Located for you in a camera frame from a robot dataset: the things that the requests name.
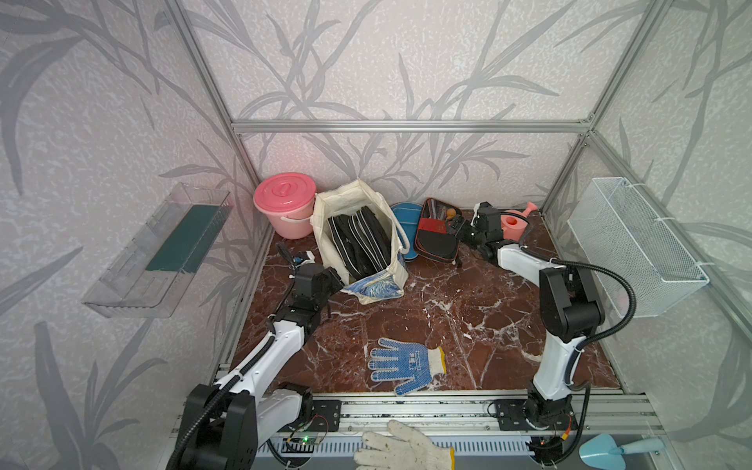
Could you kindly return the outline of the black red paddle case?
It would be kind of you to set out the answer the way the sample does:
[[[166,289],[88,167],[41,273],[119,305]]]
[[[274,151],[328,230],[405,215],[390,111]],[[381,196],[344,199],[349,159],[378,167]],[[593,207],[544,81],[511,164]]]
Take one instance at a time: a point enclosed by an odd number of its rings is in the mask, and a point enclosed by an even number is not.
[[[415,237],[415,252],[424,258],[461,266],[458,258],[460,241],[448,234],[448,222],[460,209],[451,204],[428,198],[422,207],[421,217]]]

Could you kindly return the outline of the blue paddle case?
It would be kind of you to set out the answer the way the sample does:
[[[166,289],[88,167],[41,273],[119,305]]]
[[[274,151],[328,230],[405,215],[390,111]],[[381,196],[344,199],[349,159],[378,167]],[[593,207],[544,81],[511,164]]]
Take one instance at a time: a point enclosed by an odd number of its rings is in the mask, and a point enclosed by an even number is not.
[[[407,262],[412,262],[418,258],[418,254],[415,252],[415,237],[419,225],[419,219],[421,217],[422,206],[413,203],[398,203],[393,205],[391,209],[399,221],[399,224],[403,227],[407,239],[409,239],[410,249],[405,255],[405,260]]]

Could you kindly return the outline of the cream canvas tote bag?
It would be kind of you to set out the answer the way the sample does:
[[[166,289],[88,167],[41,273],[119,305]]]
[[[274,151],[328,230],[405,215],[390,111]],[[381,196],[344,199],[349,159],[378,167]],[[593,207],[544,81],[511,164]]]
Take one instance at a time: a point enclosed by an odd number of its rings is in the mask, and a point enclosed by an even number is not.
[[[313,235],[327,268],[342,291],[362,305],[405,295],[410,241],[385,197],[358,179],[315,196]]]

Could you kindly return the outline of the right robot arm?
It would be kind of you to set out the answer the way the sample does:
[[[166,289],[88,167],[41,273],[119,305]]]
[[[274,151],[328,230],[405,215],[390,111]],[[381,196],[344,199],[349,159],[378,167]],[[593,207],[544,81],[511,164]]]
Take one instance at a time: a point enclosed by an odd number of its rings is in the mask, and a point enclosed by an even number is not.
[[[547,257],[529,247],[530,229],[523,229],[513,241],[503,234],[501,218],[527,222],[524,215],[502,211],[489,203],[479,204],[472,219],[457,211],[446,215],[446,230],[483,260],[515,273],[539,288],[540,317],[546,329],[546,342],[539,369],[528,389],[523,415],[535,429],[546,429],[567,413],[574,392],[587,388],[577,385],[574,376],[585,348],[624,329],[636,314],[636,292],[617,272],[562,258]],[[599,331],[605,321],[602,303],[593,276],[603,274],[622,287],[627,310],[614,326]]]

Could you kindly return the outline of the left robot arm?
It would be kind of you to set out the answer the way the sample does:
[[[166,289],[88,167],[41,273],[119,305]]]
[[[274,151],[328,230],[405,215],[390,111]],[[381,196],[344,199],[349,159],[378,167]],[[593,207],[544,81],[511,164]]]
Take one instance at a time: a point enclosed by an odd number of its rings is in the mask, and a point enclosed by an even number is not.
[[[170,469],[249,469],[274,434],[313,420],[309,388],[268,388],[313,336],[323,309],[344,284],[335,268],[294,258],[283,244],[276,248],[292,278],[268,319],[268,332],[231,372],[189,394],[166,464]]]

